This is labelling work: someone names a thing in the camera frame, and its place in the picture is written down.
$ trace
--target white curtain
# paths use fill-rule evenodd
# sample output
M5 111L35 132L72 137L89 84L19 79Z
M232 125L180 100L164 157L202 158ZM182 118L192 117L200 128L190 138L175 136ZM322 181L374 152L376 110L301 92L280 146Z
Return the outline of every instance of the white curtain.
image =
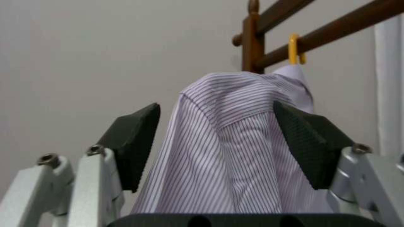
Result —
M378 133L381 155L404 148L404 16L375 26Z

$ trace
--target wooden post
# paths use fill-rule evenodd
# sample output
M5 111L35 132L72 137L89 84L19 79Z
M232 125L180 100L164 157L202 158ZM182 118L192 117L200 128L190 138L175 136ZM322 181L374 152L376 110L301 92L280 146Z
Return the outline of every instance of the wooden post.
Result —
M260 15L259 1L249 0L248 17L243 22L243 35L239 37L243 45L243 71L263 73L264 69L257 69L254 63L263 57L265 42L264 35L257 36L258 19Z

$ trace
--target wooden rod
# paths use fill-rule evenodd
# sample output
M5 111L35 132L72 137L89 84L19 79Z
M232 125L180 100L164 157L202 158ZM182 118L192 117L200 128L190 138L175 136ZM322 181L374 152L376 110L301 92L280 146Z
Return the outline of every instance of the wooden rod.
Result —
M355 11L298 39L298 52L307 52L324 44L377 24L404 12L404 0L374 0ZM288 46L282 46L255 62L256 69L288 59Z
M314 0L278 0L258 20L257 35L263 35Z

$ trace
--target shirt sleeve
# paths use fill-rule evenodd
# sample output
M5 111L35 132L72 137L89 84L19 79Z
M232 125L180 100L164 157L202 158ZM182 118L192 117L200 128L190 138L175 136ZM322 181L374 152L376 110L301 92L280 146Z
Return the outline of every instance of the shirt sleeve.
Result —
M181 95L132 213L234 213L224 158L214 127Z

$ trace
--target pink striped fabric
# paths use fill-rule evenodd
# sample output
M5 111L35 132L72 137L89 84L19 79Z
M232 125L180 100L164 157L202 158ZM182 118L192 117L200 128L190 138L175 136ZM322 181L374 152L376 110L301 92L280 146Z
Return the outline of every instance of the pink striped fabric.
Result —
M328 212L289 152L275 100L313 112L299 66L212 73L183 90L132 212Z

